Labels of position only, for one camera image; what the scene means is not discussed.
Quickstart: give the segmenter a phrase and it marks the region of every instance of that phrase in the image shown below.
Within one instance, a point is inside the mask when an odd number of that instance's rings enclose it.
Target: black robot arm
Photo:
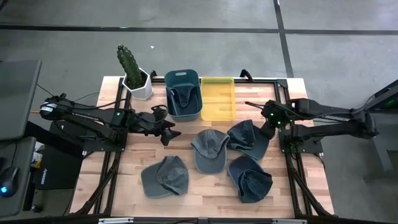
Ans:
[[[285,127],[287,124],[292,125],[290,138],[293,141],[304,141],[313,137],[322,138],[342,134],[364,139],[377,135],[374,120],[367,111],[324,106],[314,100],[305,98],[292,99],[286,104],[269,100],[262,108],[261,114],[267,120],[261,127],[261,132],[268,139],[274,137],[276,128]],[[315,118],[333,118],[337,123],[314,127],[293,123],[293,121],[297,120]]]
[[[170,128],[175,124],[166,121],[167,110],[164,105],[152,107],[153,113],[136,113],[129,109],[101,109],[102,106],[87,106],[66,99],[66,94],[47,98],[40,107],[42,118],[58,121],[65,120],[96,134],[110,144],[119,145],[126,133],[141,133],[146,136],[161,136],[163,145],[181,133]]]

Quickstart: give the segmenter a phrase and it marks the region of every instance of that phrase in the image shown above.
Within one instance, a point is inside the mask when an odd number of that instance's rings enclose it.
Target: concrete floor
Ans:
[[[286,29],[398,29],[397,1],[279,2]],[[278,28],[272,0],[13,0],[0,11],[0,22]],[[116,58],[118,44],[133,51],[140,67],[156,70],[159,75],[192,68],[201,76],[236,77],[246,68],[255,77],[287,76],[279,34],[0,30],[0,60],[41,59],[39,83],[54,94],[65,92],[75,99],[98,91],[103,76],[123,74]],[[287,45],[294,77],[304,78],[308,96],[319,103],[359,107],[398,77],[398,35],[287,35]],[[38,89],[33,109],[46,97],[46,92]],[[82,103],[93,105],[96,97]],[[49,127],[38,116],[30,119]],[[369,143],[339,136],[325,138],[322,144],[335,213],[345,218],[396,222],[398,184],[365,184],[362,180],[363,175],[378,169]],[[43,194],[55,197],[59,192]],[[67,197],[62,198],[46,200],[45,211],[36,215],[62,214],[68,203]]]

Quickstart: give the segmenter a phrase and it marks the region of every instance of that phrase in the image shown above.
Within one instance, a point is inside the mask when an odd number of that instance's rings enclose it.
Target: potted cactus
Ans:
[[[123,85],[130,91],[133,98],[148,100],[154,94],[148,73],[138,67],[131,51],[123,45],[118,46],[118,59],[126,72]]]

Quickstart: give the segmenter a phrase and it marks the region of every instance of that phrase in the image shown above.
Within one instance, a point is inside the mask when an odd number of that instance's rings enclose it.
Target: cactus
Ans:
[[[141,77],[141,71],[139,70],[137,62],[134,59],[131,51],[127,47],[119,45],[118,59],[127,74],[127,86],[132,90],[143,87],[144,81]]]

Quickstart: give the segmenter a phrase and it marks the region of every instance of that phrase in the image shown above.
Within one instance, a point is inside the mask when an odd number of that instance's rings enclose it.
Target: butcher block tabletop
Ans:
[[[98,97],[98,106],[116,99],[120,77],[104,77]],[[304,80],[288,78],[290,98],[306,98]],[[132,100],[137,111],[152,112],[155,105],[166,105],[165,85],[153,83],[154,95],[148,101]],[[274,86],[271,84],[235,84],[236,119],[234,121],[203,121],[201,118],[191,122],[175,123],[169,116],[166,120],[174,122],[173,130],[182,134],[163,146],[160,137],[142,134],[129,134],[126,150],[121,155],[118,178],[114,193],[112,216],[115,217],[209,217],[209,218],[292,218],[294,217],[292,198],[287,177],[286,162],[280,151],[278,137],[271,139],[266,155],[259,161],[264,170],[272,175],[274,181],[268,195],[257,203],[241,203],[238,192],[227,170],[215,175],[199,173],[193,162],[191,140],[202,130],[217,129],[226,133],[233,125],[245,119],[252,119],[261,127],[265,120],[260,110],[245,105],[245,101],[264,104],[275,100]],[[312,126],[311,121],[300,122]],[[179,156],[188,168],[188,193],[182,196],[147,198],[141,181],[141,171],[147,166],[160,162],[165,156]],[[241,152],[228,150],[228,163],[241,156]],[[89,199],[101,175],[104,153],[94,152],[82,163],[70,212],[75,212]],[[302,154],[308,188],[324,208],[333,213],[325,171],[319,158],[313,154]],[[108,196],[104,191],[102,209]],[[300,208],[304,211],[302,191],[298,190]]]

